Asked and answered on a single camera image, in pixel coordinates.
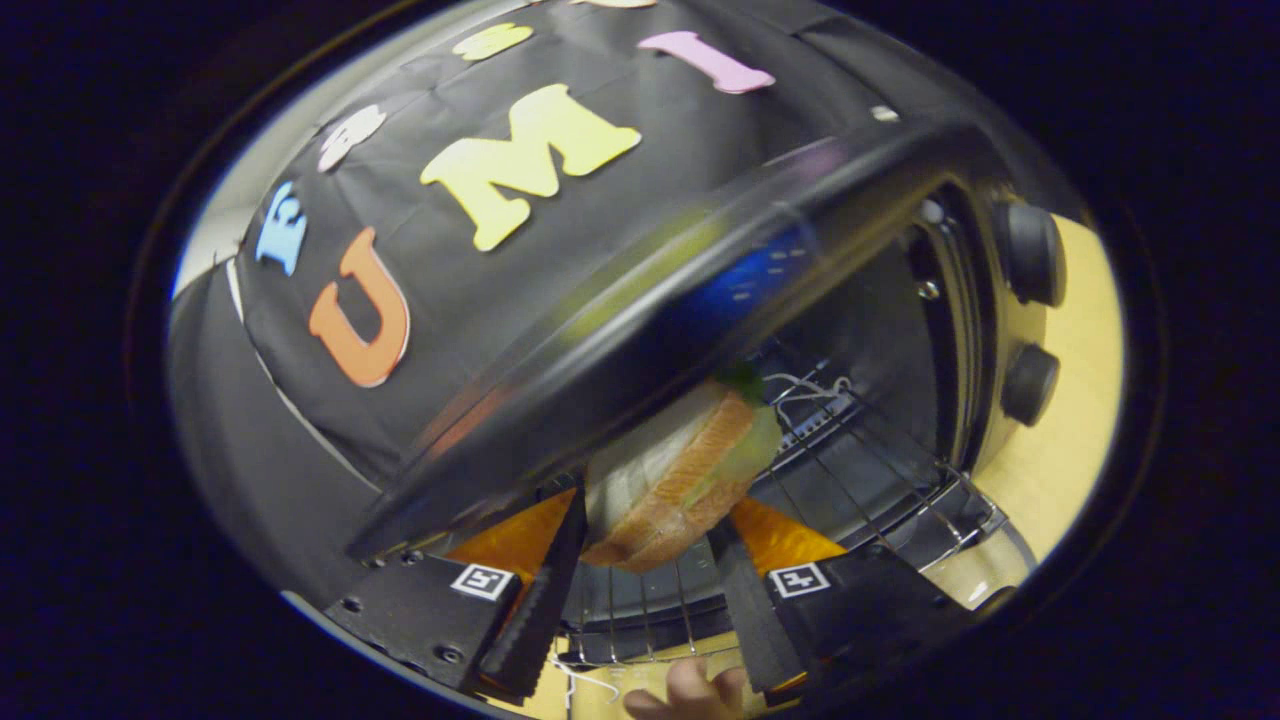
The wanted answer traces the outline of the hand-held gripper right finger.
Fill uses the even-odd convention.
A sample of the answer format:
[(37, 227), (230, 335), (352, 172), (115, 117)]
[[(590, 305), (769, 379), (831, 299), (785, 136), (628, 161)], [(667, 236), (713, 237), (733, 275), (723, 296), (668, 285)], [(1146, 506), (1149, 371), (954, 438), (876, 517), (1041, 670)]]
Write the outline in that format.
[(969, 609), (882, 539), (846, 550), (751, 497), (708, 541), (751, 688), (768, 701), (879, 685), (970, 635), (1012, 593)]

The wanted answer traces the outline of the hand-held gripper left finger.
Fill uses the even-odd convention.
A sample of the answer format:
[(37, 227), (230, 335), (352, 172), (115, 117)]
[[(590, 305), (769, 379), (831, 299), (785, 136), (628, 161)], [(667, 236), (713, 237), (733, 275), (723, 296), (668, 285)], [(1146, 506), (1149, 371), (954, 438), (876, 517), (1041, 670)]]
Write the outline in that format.
[(531, 697), (561, 628), (588, 519), (558, 478), (479, 530), (442, 530), (379, 556), (325, 618), (433, 689)]

